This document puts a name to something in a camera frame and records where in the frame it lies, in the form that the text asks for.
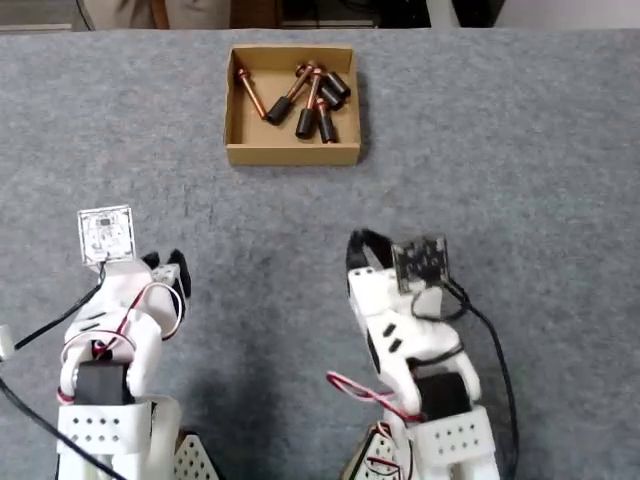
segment black rubber cap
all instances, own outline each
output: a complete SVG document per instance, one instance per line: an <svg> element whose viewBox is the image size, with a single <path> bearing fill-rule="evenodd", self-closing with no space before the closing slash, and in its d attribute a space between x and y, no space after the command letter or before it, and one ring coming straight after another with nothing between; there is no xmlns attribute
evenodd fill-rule
<svg viewBox="0 0 640 480"><path fill-rule="evenodd" d="M340 95L342 98L347 98L351 95L351 89L349 85L344 83L340 76L336 72L329 72L325 77L327 85L329 85L334 92Z"/></svg>
<svg viewBox="0 0 640 480"><path fill-rule="evenodd" d="M303 108L300 110L300 118L296 127L296 137L311 138L313 135L313 123L315 120L315 110Z"/></svg>
<svg viewBox="0 0 640 480"><path fill-rule="evenodd" d="M336 135L336 129L333 126L331 117L329 115L320 115L320 122L318 124L320 128L320 138L322 143L337 142L338 135Z"/></svg>
<svg viewBox="0 0 640 480"><path fill-rule="evenodd" d="M287 97L280 97L278 101L267 112L267 121L272 125L280 125L287 117L293 103Z"/></svg>
<svg viewBox="0 0 640 480"><path fill-rule="evenodd" d="M340 95L338 95L329 85L327 85L324 79L320 84L318 95L324 98L331 110L340 110L344 105L344 99Z"/></svg>

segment table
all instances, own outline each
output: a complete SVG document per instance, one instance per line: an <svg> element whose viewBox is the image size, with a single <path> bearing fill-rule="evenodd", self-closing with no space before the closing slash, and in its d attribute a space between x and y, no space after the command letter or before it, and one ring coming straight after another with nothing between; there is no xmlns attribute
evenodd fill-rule
<svg viewBox="0 0 640 480"><path fill-rule="evenodd" d="M228 165L225 64L248 42L355 47L357 167ZM512 370L519 479L640 476L638 31L5 36L0 64L0 323L21 338L86 291L76 211L130 204L139 253L179 247L193 275L153 391L228 479L337 478L379 417L324 380L376 385L345 297L363 225L447 234ZM489 336L458 328L508 452ZM62 335L2 369L52 421ZM51 478L53 440L6 401L0 426L3 478Z"/></svg>

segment cardboard box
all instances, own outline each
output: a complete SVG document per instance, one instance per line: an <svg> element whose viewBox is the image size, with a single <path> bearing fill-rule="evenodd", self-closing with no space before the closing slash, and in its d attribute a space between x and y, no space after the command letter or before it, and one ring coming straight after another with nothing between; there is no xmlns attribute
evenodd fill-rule
<svg viewBox="0 0 640 480"><path fill-rule="evenodd" d="M351 87L351 98L331 118L339 143L323 144L317 131L312 139L295 136L300 110L309 88L304 87L281 125L260 119L249 95L237 83L240 66L251 80L267 111L295 81L296 65L315 60L337 72ZM355 165L360 154L360 112L353 49L330 45L241 45L231 49L227 68L224 143L232 165Z"/></svg>

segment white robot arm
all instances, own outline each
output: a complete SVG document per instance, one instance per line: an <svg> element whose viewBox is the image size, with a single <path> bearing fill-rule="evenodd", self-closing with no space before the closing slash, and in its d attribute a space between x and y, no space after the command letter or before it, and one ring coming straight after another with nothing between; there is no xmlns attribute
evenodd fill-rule
<svg viewBox="0 0 640 480"><path fill-rule="evenodd" d="M58 439L56 480L218 480L197 435L180 431L170 397L147 394L162 342L187 313L191 277L174 250L135 256L131 209L78 212L83 263L100 280L61 317L15 345L0 327L0 361L75 313L65 334L55 428L0 379L2 393Z"/></svg>
<svg viewBox="0 0 640 480"><path fill-rule="evenodd" d="M179 252L172 256L186 268ZM65 334L58 429L127 480L174 478L180 406L146 395L162 341L186 314L188 272L181 276L174 260L105 264L102 288ZM62 442L58 453L60 479L95 478L94 467Z"/></svg>
<svg viewBox="0 0 640 480"><path fill-rule="evenodd" d="M489 420L484 408L475 404L480 399L480 380L457 332L445 323L419 320L411 313L420 295L413 308L440 316L442 290L425 289L424 282L416 282L411 293L400 294L395 275L394 269L365 267L351 270L348 281L351 306L378 377L406 414L399 418L385 412L404 478L449 480L452 468L460 465L464 472L460 479L499 479ZM444 372L454 375L443 377ZM446 381L429 380L436 375ZM456 378L461 378L463 389ZM429 386L450 391L432 391ZM442 405L445 401L454 408L448 410Z"/></svg>
<svg viewBox="0 0 640 480"><path fill-rule="evenodd" d="M381 270L354 247L363 234ZM440 321L447 262L444 239L398 248L374 232L355 232L347 254L349 301L378 378L391 389L388 405L380 403L401 478L498 480L491 426L477 404L480 380L458 333ZM378 478L375 470L362 471L350 480Z"/></svg>

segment wire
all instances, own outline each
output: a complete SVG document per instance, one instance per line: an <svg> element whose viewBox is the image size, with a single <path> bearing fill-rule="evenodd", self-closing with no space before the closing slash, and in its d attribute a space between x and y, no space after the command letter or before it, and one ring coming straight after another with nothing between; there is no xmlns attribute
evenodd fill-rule
<svg viewBox="0 0 640 480"><path fill-rule="evenodd" d="M103 471L111 478L115 480L127 480L118 472L114 471L104 463L96 460L91 456L91 454L87 453L85 450L77 446L69 437L61 433L57 428L47 422L44 418L38 415L35 411L31 409L26 403L24 403L18 395L15 394L13 390L9 388L9 386L5 383L5 381L0 377L0 390L5 397L22 413L24 413L27 417L29 417L36 425L45 430L47 433L50 433L62 443L64 443L71 450L80 455L85 461L96 467L97 469Z"/></svg>
<svg viewBox="0 0 640 480"><path fill-rule="evenodd" d="M473 313L478 319L483 323L487 330L489 330L489 334L491 335L491 339L493 340L493 345L496 349L496 355L498 357L498 362L500 363L500 370L502 371L502 378L504 380L505 390L507 391L507 400L509 403L509 417L511 423L511 436L513 439L513 457L511 459L511 465L509 466L509 475L508 477L511 479L515 479L516 471L518 469L518 460L520 457L520 431L518 429L518 412L516 409L516 398L513 393L513 385L511 383L511 375L509 374L509 368L507 367L507 361L504 357L504 351L502 349L502 343L500 342L500 337L498 336L498 332L494 327L493 323L484 315L480 310L478 310L473 304L469 301L469 296L464 291L464 289L453 279L449 279L451 285L457 290L456 293L451 292L451 294L456 297L461 303L465 302L468 304L469 311Z"/></svg>
<svg viewBox="0 0 640 480"><path fill-rule="evenodd" d="M104 268L104 262L102 262L102 263L100 263L100 276L99 276L99 279L98 279L98 284L95 287L93 287L89 292L87 292L87 294L84 297L82 297L80 300L78 300L76 303L74 303L73 306L69 310L64 312L60 317L58 317L55 320L47 323L45 326L40 327L38 330L36 330L33 333L30 333L25 338L23 338L18 343L16 343L16 347L15 347L16 351L20 350L21 348L26 347L31 342L33 342L35 339L37 339L38 337L41 337L42 335L47 333L52 328L57 327L62 322L64 322L67 318L69 318L71 315L73 315L78 310L80 310L84 305L89 303L89 301L94 297L94 295L96 293L98 293L98 291L102 288L102 284L104 283L105 275L106 275L106 272L105 272L105 268Z"/></svg>
<svg viewBox="0 0 640 480"><path fill-rule="evenodd" d="M176 323L171 328L169 333L167 333L166 335L164 335L162 337L162 340L169 340L178 331L178 328L180 328L180 325L182 323L182 316L183 316L183 313L184 313L184 309L183 309L183 305L182 305L182 297L180 297L180 295L178 294L178 292L175 291L174 288L170 287L166 283L152 282L152 283L149 283L149 284L145 285L145 287L142 290L140 290L138 295L136 295L136 298L134 298L133 302L131 302L131 305L127 309L127 313L125 313L124 318L122 319L122 322L120 322L120 325L118 326L118 329L116 330L116 333L122 334L122 332L124 331L125 326L129 322L129 313L131 313L131 310L133 310L135 307L138 306L138 304L142 301L142 299L147 294L147 292L153 287L162 287L162 288L165 288L166 290L169 290L169 293L171 293L171 295L174 296L174 298L176 299L176 301L178 303L178 314L177 314Z"/></svg>
<svg viewBox="0 0 640 480"><path fill-rule="evenodd" d="M92 31L93 28L91 28L91 25L89 25L89 22L87 21L87 17L84 14L84 10L82 9L82 6L80 5L80 0L76 0L76 6L78 7L78 12L80 13L80 16L82 17L82 21L84 22L84 26L87 27L87 30Z"/></svg>
<svg viewBox="0 0 640 480"><path fill-rule="evenodd" d="M409 415L408 413L396 408L389 400L387 400L385 397L391 396L391 392L377 393L370 388L364 387L350 378L336 372L327 372L327 381L341 392L346 393L356 400L361 402L379 403L405 422L418 422L422 420L422 415Z"/></svg>
<svg viewBox="0 0 640 480"><path fill-rule="evenodd" d="M462 343L458 343L455 347L447 350L446 352L438 355L437 357L429 358L427 360L418 360L417 358L409 358L407 359L407 365L409 365L409 370L414 370L419 367L428 367L430 365L437 365L438 363L442 363L450 358L455 357L459 353L464 352L464 345Z"/></svg>
<svg viewBox="0 0 640 480"><path fill-rule="evenodd" d="M69 349L73 346L73 344L75 342L77 342L78 340L80 340L83 337L88 337L88 336L95 336L95 334L102 334L102 335L111 335L114 338L111 339L111 342L114 341L123 341L125 342L127 345L129 345L129 347L131 348L131 358L133 358L134 352L136 350L136 346L133 344L133 342L131 340L129 340L126 336L118 333L118 332L114 332L112 330L89 330L86 332L80 332L77 335L71 337L65 344L64 347L62 348L62 352L60 353L60 363L64 363L64 361L67 358L67 353L69 352Z"/></svg>

